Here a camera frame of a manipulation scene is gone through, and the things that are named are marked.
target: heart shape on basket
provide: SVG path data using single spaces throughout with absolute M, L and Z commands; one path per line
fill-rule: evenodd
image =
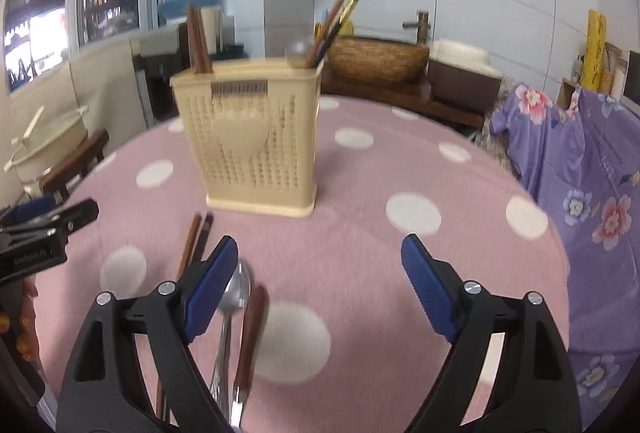
M 253 118 L 218 119 L 211 123 L 211 131 L 225 151 L 238 156 L 260 152 L 269 137 L 267 124 Z

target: pink flower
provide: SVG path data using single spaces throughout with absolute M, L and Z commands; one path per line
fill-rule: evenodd
M 553 106 L 548 95 L 533 88 L 520 85 L 516 88 L 516 96 L 520 100 L 520 113 L 529 116 L 533 124 L 540 126 L 546 118 L 546 107 Z
M 577 90 L 571 95 L 571 104 L 566 111 L 566 114 L 575 121 L 575 114 L 578 113 L 578 100 L 580 100 L 580 92 Z
M 622 195 L 620 201 L 611 197 L 602 208 L 602 223 L 596 228 L 591 237 L 593 243 L 603 243 L 604 250 L 610 251 L 617 244 L 620 235 L 624 235 L 631 228 L 631 198 Z

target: polka dot tablecloth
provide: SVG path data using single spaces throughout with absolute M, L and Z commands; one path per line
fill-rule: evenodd
M 417 233 L 462 279 L 522 298 L 541 292 L 564 339 L 568 264 L 553 224 L 517 182 L 452 131 L 404 110 L 321 99 L 315 212 L 306 219 L 214 210 L 207 254 L 233 236 L 271 311 L 242 425 L 252 433 L 401 432 L 433 384 L 449 345 L 431 329 L 401 267 Z M 108 156 L 72 196 L 100 206 L 70 237 L 66 264 L 38 275 L 37 331 L 60 389 L 84 316 L 101 290 L 146 294 L 173 279 L 205 192 L 179 120 Z M 220 317 L 190 349 L 208 384 Z M 241 315 L 233 322 L 231 374 Z M 157 374 L 138 346 L 152 396 Z M 467 419 L 482 413 L 500 354 L 492 340 Z

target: beige plastic basket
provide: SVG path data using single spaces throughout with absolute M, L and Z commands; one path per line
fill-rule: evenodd
M 171 79 L 207 205 L 234 211 L 309 216 L 321 68 L 284 59 L 238 60 Z

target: basket base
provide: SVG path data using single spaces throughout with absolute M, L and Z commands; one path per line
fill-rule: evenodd
M 291 206 L 276 206 L 272 204 L 252 204 L 249 202 L 234 202 L 229 200 L 213 199 L 207 195 L 207 206 L 214 209 L 225 209 L 241 213 L 260 213 L 265 215 L 278 215 L 281 217 L 308 217 L 316 207 L 316 191 L 311 196 L 311 203 L 304 208 L 292 208 Z

